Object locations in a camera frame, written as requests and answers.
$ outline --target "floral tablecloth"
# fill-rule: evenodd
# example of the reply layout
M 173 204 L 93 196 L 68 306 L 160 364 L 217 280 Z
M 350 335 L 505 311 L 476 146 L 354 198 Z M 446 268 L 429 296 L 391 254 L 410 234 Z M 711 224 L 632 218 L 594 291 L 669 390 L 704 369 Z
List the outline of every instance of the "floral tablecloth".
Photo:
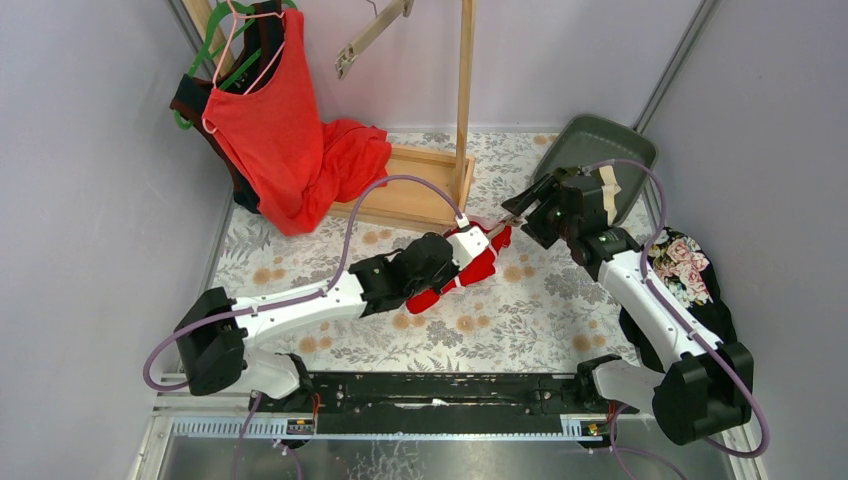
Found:
M 500 218 L 500 203 L 529 185 L 552 135 L 471 134 L 477 165 L 466 211 Z M 393 134 L 389 140 L 455 150 L 446 134 Z M 286 290 L 332 275 L 346 220 L 326 218 L 310 235 L 284 237 L 261 216 L 236 207 L 214 284 L 230 297 Z M 644 240 L 640 200 L 624 224 Z M 359 223 L 350 261 L 404 247 L 417 232 Z M 607 353 L 634 361 L 618 327 L 619 306 L 570 256 L 564 242 L 543 250 L 520 231 L 501 251 L 498 272 L 455 290 L 420 315 L 405 310 L 297 329 L 266 348 L 301 355 L 310 370 L 572 372 Z

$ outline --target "metal floor plate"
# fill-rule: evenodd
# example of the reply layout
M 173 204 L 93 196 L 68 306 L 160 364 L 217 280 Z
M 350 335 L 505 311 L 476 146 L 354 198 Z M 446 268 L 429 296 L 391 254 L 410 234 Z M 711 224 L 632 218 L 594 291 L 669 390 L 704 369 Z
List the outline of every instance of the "metal floor plate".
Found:
M 644 448 L 668 458 L 690 480 L 735 478 L 726 456 L 704 442 L 678 447 L 656 424 L 641 418 L 620 422 L 620 444 Z M 306 479 L 562 480 L 627 478 L 608 453 L 588 454 L 575 442 L 485 441 L 465 438 L 311 440 L 296 450 Z M 229 480 L 235 440 L 173 436 L 160 480 Z M 245 440 L 239 463 L 243 480 L 296 479 L 291 454 L 282 455 L 271 440 Z M 637 478 L 672 479 L 664 466 L 625 455 Z

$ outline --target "green hanger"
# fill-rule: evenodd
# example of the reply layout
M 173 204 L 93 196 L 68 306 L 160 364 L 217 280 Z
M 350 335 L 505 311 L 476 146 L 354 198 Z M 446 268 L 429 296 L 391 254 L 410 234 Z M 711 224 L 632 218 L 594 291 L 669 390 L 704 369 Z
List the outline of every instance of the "green hanger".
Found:
M 252 5 L 242 5 L 241 3 L 233 2 L 233 7 L 235 7 L 236 12 L 242 15 L 252 15 L 256 12 L 256 9 Z M 197 56 L 194 57 L 194 62 L 192 62 L 191 67 L 189 67 L 188 72 L 186 72 L 186 75 L 190 77 L 194 76 L 194 74 L 197 72 L 197 69 L 200 68 L 200 65 L 207 58 L 212 60 L 215 58 L 215 56 L 219 55 L 224 50 L 224 45 L 221 45 L 214 52 L 210 53 L 209 47 L 212 46 L 212 39 L 215 36 L 215 30 L 218 28 L 218 25 L 220 25 L 221 20 L 223 20 L 230 13 L 230 7 L 229 5 L 227 5 L 227 2 L 220 2 L 215 6 L 214 9 L 212 9 L 212 13 L 209 15 L 209 21 L 206 23 L 206 36 L 204 37 L 205 40 L 203 41 L 203 45 L 200 47 L 200 50 L 197 52 Z M 236 30 L 234 38 L 244 33 L 244 31 L 247 30 L 247 27 L 252 25 L 255 21 L 255 19 L 251 18 L 250 20 L 245 22 L 244 25 L 241 26 L 241 28 Z M 244 73 L 244 71 L 247 70 L 250 65 L 253 64 L 253 62 L 259 59 L 260 53 L 260 51 L 256 51 L 253 55 L 248 57 L 239 66 L 239 68 L 235 72 L 233 72 L 233 75 L 227 78 L 227 80 L 225 80 L 219 88 L 226 89 L 227 87 L 232 85 L 232 83 L 236 81 L 236 79 L 238 79 L 239 76 Z M 180 115 L 180 112 L 176 110 L 174 110 L 174 121 L 176 121 L 177 126 L 183 130 L 188 130 L 192 126 L 194 126 L 193 121 L 184 119 L 182 115 Z

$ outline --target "wooden base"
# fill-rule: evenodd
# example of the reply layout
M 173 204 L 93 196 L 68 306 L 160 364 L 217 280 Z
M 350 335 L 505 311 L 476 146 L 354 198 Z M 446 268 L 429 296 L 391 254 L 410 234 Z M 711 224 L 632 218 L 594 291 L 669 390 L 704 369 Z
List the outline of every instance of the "wooden base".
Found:
M 459 198 L 454 195 L 459 208 L 464 210 L 474 174 L 474 157 L 466 157 L 465 172 Z M 421 177 L 446 193 L 456 191 L 454 182 L 456 154 L 429 148 L 392 145 L 392 156 L 386 164 L 389 175 L 406 174 Z M 347 218 L 356 201 L 334 203 L 329 215 Z M 415 182 L 397 180 L 372 191 L 356 219 L 363 222 L 405 228 L 422 232 L 441 233 L 455 226 L 453 209 L 435 192 Z

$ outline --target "red tank top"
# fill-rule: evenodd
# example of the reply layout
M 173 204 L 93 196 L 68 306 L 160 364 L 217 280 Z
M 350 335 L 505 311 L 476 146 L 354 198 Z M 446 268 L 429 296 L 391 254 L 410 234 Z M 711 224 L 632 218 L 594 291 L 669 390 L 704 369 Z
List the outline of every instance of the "red tank top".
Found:
M 303 13 L 288 9 L 280 63 L 247 95 L 213 89 L 203 118 L 285 235 L 311 232 L 334 201 L 386 175 L 386 132 L 351 119 L 322 124 L 303 48 Z

